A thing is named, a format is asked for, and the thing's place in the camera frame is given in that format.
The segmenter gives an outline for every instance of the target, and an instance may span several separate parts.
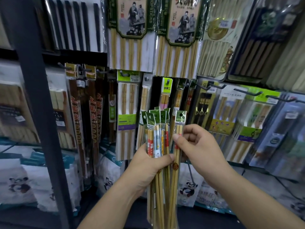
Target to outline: hand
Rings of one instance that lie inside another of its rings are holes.
[[[183,136],[174,134],[173,140],[210,186],[215,187],[224,172],[233,170],[213,135],[199,125],[185,125]]]
[[[146,151],[146,144],[143,144],[135,153],[128,168],[119,180],[126,181],[128,186],[132,188],[130,191],[135,193],[135,198],[137,199],[154,179],[158,170],[168,166],[173,161],[173,154],[164,155],[160,158],[149,157]]]

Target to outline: forearm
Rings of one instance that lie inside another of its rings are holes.
[[[120,178],[98,201],[78,229],[122,229],[135,201],[135,192],[129,188],[130,184]]]
[[[214,186],[248,229],[305,228],[299,217],[233,169],[224,173]]]

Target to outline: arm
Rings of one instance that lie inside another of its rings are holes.
[[[208,131],[198,125],[186,125],[183,137],[174,134],[173,140],[248,229],[305,228],[299,217],[236,173]]]
[[[122,229],[133,202],[142,195],[159,169],[169,165],[172,154],[150,158],[144,144],[118,181],[104,194],[78,229]]]

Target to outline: vintage photo print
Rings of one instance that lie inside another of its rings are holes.
[[[122,36],[141,38],[145,34],[146,1],[118,0],[118,31]]]
[[[195,40],[201,0],[171,0],[167,39],[188,46]]]

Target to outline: fingernail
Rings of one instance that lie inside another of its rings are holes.
[[[175,160],[175,155],[170,154],[170,157],[171,157],[172,161],[174,161],[174,160]]]
[[[179,135],[174,133],[173,140],[176,141],[178,138],[179,138]]]

